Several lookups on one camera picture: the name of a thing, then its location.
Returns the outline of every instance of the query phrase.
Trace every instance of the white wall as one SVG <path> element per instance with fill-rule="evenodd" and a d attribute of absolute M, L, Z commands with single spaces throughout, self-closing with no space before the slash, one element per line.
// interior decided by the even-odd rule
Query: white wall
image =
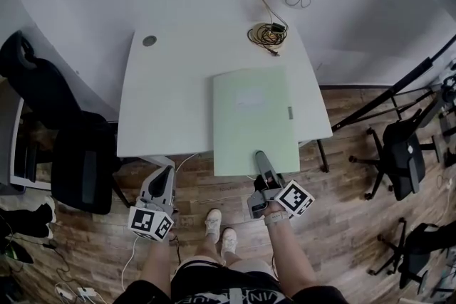
<path fill-rule="evenodd" d="M 153 33 L 162 23 L 204 19 L 212 27 L 201 35 L 203 46 L 224 22 L 267 19 L 260 0 L 23 1 L 68 64 L 113 108 L 136 24 L 149 21 Z M 455 31 L 436 0 L 315 0 L 305 11 L 270 2 L 294 20 L 320 84 L 393 84 Z"/>
<path fill-rule="evenodd" d="M 116 120 L 114 109 L 104 103 L 72 71 L 41 33 L 25 10 L 21 0 L 0 0 L 0 45 L 17 30 L 22 30 L 35 49 L 36 55 L 54 63 L 65 76 L 76 100 L 82 109 L 98 112 L 108 120 Z"/>

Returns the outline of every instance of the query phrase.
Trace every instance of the wooden floor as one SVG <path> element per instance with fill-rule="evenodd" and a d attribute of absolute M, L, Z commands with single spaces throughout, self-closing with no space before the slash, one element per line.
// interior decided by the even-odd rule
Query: wooden floor
<path fill-rule="evenodd" d="M 379 90 L 324 90 L 323 97 L 331 123 L 338 122 L 367 101 L 379 94 Z M 398 98 L 407 102 L 414 95 Z M 392 104 L 381 109 L 391 108 Z M 410 115 L 415 109 L 406 113 Z M 345 127 L 331 139 L 323 141 L 331 171 L 321 172 L 321 159 L 316 143 L 302 147 L 301 172 L 286 175 L 295 179 L 315 197 L 316 203 L 300 219 L 292 224 L 302 248 L 308 254 L 319 280 L 339 288 L 350 303 L 396 303 L 400 297 L 416 298 L 417 286 L 411 283 L 399 290 L 399 275 L 369 276 L 369 268 L 378 268 L 390 252 L 377 242 L 376 236 L 398 239 L 398 219 L 404 216 L 409 230 L 421 222 L 437 223 L 447 205 L 447 190 L 441 187 L 441 176 L 451 177 L 454 170 L 443 169 L 437 164 L 432 152 L 425 153 L 427 175 L 420 185 L 419 194 L 397 202 L 386 186 L 385 178 L 373 201 L 365 201 L 363 195 L 369 191 L 375 178 L 375 170 L 361 164 L 350 164 L 348 157 L 376 158 L 371 136 L 366 135 L 369 126 L 381 136 L 385 126 L 395 122 L 397 115 L 374 118 L 367 122 Z M 419 131 L 421 142 L 431 135 L 439 135 L 437 120 Z M 186 156 L 176 157 L 180 163 Z M 156 169 L 147 162 L 125 165 L 116 175 L 123 191 L 134 199 L 144 178 Z M 201 154 L 190 159 L 177 174 L 177 207 L 180 210 L 179 229 L 180 254 L 182 259 L 192 255 L 204 236 L 204 216 L 214 207 L 223 214 L 223 224 L 237 230 L 238 252 L 245 258 L 258 257 L 270 262 L 271 245 L 263 221 L 249 218 L 247 197 L 253 192 L 253 184 L 247 177 L 214 177 L 212 153 Z M 25 196 L 2 197 L 4 209 L 35 209 L 48 193 L 29 189 Z M 58 251 L 70 263 L 69 277 L 83 285 L 95 288 L 107 303 L 122 292 L 120 274 L 131 255 L 135 236 L 126 228 L 128 210 L 113 196 L 113 208 L 106 216 L 74 211 L 57 204 L 57 223 L 52 226 Z M 451 199 L 449 213 L 444 221 L 451 221 L 455 200 Z M 24 241 L 35 264 L 25 265 L 15 277 L 23 289 L 37 303 L 60 303 L 54 295 L 54 285 L 59 282 L 56 268 L 64 267 L 54 252 Z M 147 241 L 139 240 L 136 255 L 125 272 L 128 284 L 138 277 L 147 251 Z M 8 259 L 18 270 L 20 265 Z M 173 266 L 177 255 L 172 250 Z M 430 278 L 427 290 L 420 298 L 427 298 L 429 290 L 444 266 L 438 253 L 432 255 L 428 269 Z M 76 283 L 70 283 L 75 290 Z"/>

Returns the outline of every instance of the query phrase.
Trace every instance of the person's arm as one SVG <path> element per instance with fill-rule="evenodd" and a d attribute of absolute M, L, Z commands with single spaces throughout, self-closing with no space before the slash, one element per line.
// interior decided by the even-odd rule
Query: person's arm
<path fill-rule="evenodd" d="M 270 201 L 265 216 L 284 208 Z M 268 225 L 277 275 L 284 294 L 292 297 L 299 291 L 318 285 L 316 274 L 294 235 L 289 219 Z"/>
<path fill-rule="evenodd" d="M 148 281 L 171 298 L 170 242 L 152 242 L 142 267 L 140 280 Z"/>

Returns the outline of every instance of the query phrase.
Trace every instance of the white cable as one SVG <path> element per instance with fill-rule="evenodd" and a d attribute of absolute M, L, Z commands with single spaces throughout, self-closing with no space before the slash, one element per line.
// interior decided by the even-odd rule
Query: white cable
<path fill-rule="evenodd" d="M 125 291 L 125 287 L 123 286 L 123 273 L 125 272 L 125 269 L 127 268 L 128 264 L 133 260 L 133 257 L 135 257 L 135 247 L 136 247 L 136 241 L 139 239 L 140 237 L 136 237 L 135 239 L 135 242 L 133 243 L 133 252 L 131 253 L 131 257 L 130 257 L 130 260 L 128 260 L 128 262 L 125 264 L 125 267 L 123 268 L 122 270 L 122 275 L 120 276 L 120 283 L 122 284 L 122 290 Z"/>
<path fill-rule="evenodd" d="M 103 297 L 101 296 L 101 294 L 100 294 L 98 291 L 96 291 L 95 294 L 98 295 L 98 296 L 100 297 L 100 299 L 101 299 L 105 304 L 107 304 L 107 303 L 105 302 L 105 300 L 103 299 Z"/>
<path fill-rule="evenodd" d="M 197 153 L 194 153 L 194 154 L 192 154 L 192 156 L 187 157 L 184 161 L 182 161 L 182 163 L 181 163 L 181 164 L 179 165 L 179 167 L 176 169 L 176 174 L 177 174 L 177 172 L 179 171 L 179 169 L 183 166 L 183 164 L 184 164 L 185 162 L 187 162 L 189 159 L 191 159 L 192 157 L 194 157 L 194 156 L 196 156 L 196 155 L 197 155 Z"/>
<path fill-rule="evenodd" d="M 9 225 L 9 223 L 6 221 L 6 219 L 1 214 L 0 214 L 0 218 L 2 218 L 4 220 L 4 222 L 6 223 L 6 225 L 9 228 L 9 230 L 11 231 L 11 237 L 9 238 L 9 242 L 6 244 L 5 247 L 3 247 L 3 250 L 6 250 L 8 248 L 8 246 L 11 244 L 11 241 L 13 241 L 14 232 L 13 232 L 13 229 L 11 228 L 11 226 Z"/>

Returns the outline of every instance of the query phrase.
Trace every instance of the black stand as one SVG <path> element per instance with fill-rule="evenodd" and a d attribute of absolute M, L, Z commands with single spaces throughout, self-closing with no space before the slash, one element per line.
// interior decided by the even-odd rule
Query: black stand
<path fill-rule="evenodd" d="M 401 78 L 396 84 L 391 86 L 391 88 L 387 89 L 384 93 L 376 97 L 374 100 L 370 101 L 366 105 L 364 105 L 361 109 L 355 111 L 353 114 L 349 115 L 347 118 L 343 119 L 339 123 L 335 124 L 331 129 L 334 132 L 337 132 L 341 128 L 345 127 L 346 125 L 352 125 L 353 123 L 361 122 L 363 120 L 370 119 L 372 117 L 377 117 L 379 115 L 385 114 L 387 112 L 392 112 L 396 111 L 398 114 L 399 119 L 401 119 L 400 114 L 405 112 L 407 109 L 411 108 L 412 106 L 418 104 L 421 100 L 424 100 L 427 98 L 429 95 L 434 94 L 433 91 L 428 91 L 427 93 L 421 95 L 418 99 L 415 101 L 408 103 L 406 105 L 401 105 L 401 106 L 396 106 L 396 101 L 394 100 L 394 97 L 396 95 L 403 95 L 406 93 L 411 93 L 416 90 L 412 90 L 406 93 L 399 93 L 403 88 L 411 84 L 413 81 L 418 79 L 420 76 L 422 76 L 424 73 L 426 73 L 433 65 L 434 61 L 437 60 L 454 42 L 456 41 L 456 35 L 454 35 L 441 49 L 438 51 L 432 58 L 426 58 L 420 65 L 418 65 L 416 68 L 411 70 L 406 76 Z M 386 100 L 391 99 L 393 101 L 393 105 L 395 106 L 392 109 L 385 110 L 383 112 L 375 113 L 372 115 L 364 116 L 366 113 L 370 112 L 371 110 L 375 109 L 378 107 L 380 104 L 384 103 Z M 429 107 L 431 107 L 433 110 L 438 110 L 442 106 L 440 103 L 440 100 L 434 99 L 433 102 Z M 430 119 L 432 119 L 433 115 L 432 113 L 429 114 L 429 119 L 428 120 L 423 120 L 422 125 L 425 125 L 425 122 L 429 122 Z M 325 152 L 323 145 L 321 144 L 320 140 L 317 140 L 318 143 L 318 148 L 320 149 L 321 153 L 321 159 L 323 160 L 323 167 L 321 168 L 323 172 L 329 172 L 329 165 L 328 161 L 326 160 Z"/>

